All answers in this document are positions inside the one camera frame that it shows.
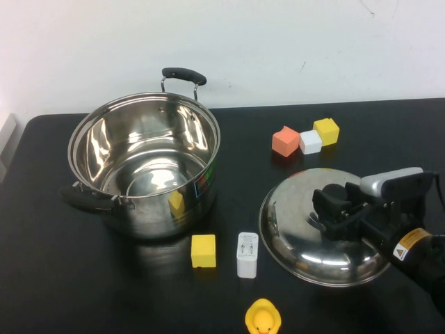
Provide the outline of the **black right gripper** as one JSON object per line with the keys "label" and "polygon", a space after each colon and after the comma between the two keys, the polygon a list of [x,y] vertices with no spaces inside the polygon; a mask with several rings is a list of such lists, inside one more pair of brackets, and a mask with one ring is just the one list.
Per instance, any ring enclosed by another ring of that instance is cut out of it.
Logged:
{"label": "black right gripper", "polygon": [[[312,196],[323,236],[332,241],[369,242],[380,253],[391,253],[408,233],[423,227],[423,200],[369,203],[358,184],[346,182],[344,189],[316,189]],[[348,211],[359,211],[346,224]]]}

